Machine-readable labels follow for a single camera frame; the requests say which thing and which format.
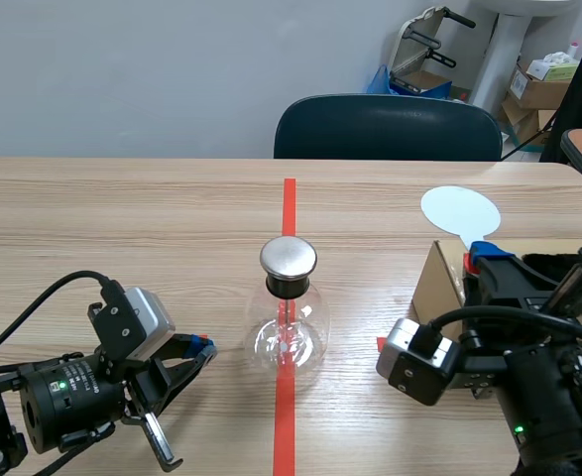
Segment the white sink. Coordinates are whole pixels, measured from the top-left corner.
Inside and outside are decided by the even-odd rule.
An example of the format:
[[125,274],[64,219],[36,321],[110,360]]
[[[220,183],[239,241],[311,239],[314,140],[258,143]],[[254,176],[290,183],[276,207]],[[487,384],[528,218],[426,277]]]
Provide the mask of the white sink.
[[496,31],[469,97],[471,104],[498,113],[532,17],[554,17],[582,0],[474,0],[499,13]]
[[475,0],[487,10],[517,17],[556,17],[579,0]]

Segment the glass bottle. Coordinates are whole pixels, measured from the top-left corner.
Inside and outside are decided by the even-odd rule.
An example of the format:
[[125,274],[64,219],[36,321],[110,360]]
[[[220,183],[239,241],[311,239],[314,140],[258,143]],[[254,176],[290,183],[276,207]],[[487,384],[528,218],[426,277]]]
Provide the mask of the glass bottle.
[[310,243],[295,236],[269,241],[260,252],[266,280],[245,313],[245,351],[256,367],[296,374],[316,367],[328,345],[328,304],[308,276],[317,264]]

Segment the cardboard box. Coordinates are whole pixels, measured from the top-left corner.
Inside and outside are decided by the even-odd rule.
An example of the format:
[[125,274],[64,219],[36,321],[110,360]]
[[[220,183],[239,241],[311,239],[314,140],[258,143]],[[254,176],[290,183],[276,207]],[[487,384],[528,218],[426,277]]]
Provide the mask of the cardboard box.
[[[509,134],[516,147],[543,129],[555,113],[549,110],[521,109],[509,94],[502,103],[502,110],[506,116],[503,122],[507,126],[504,132]],[[536,137],[522,147],[522,150],[525,152],[543,151],[549,136],[550,132],[546,132]]]
[[446,99],[451,92],[451,79],[421,70],[403,77],[393,77],[390,86],[398,94],[405,96]]
[[557,109],[570,81],[540,81],[526,74],[519,66],[511,76],[510,97],[522,109]]
[[[577,254],[582,240],[509,239],[496,240],[495,244],[521,257],[530,253]],[[445,312],[462,307],[465,301],[462,260],[466,252],[460,240],[433,242],[412,298],[419,322],[428,323]],[[462,333],[462,323],[449,324],[442,333],[457,341]]]
[[526,74],[530,74],[540,81],[570,81],[577,71],[579,61],[566,62],[564,64],[552,64],[540,59],[535,59],[526,69]]

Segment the sink pedestal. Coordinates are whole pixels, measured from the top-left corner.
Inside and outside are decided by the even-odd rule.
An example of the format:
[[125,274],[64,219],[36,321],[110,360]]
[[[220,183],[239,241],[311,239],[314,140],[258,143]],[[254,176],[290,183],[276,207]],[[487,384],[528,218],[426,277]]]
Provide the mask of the sink pedestal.
[[469,102],[496,115],[511,81],[531,17],[500,14]]

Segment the blue clamp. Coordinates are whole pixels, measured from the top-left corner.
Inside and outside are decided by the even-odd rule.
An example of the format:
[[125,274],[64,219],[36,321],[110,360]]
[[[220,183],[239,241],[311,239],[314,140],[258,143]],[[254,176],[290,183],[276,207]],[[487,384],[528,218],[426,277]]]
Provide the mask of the blue clamp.
[[474,241],[469,250],[469,257],[471,258],[471,265],[476,266],[478,258],[487,258],[489,260],[514,257],[514,253],[501,250],[493,243],[488,241]]
[[183,359],[193,359],[195,358],[202,350],[208,346],[212,346],[213,341],[211,339],[205,339],[203,337],[199,337],[197,335],[191,335],[191,341],[189,342],[189,346],[182,354]]

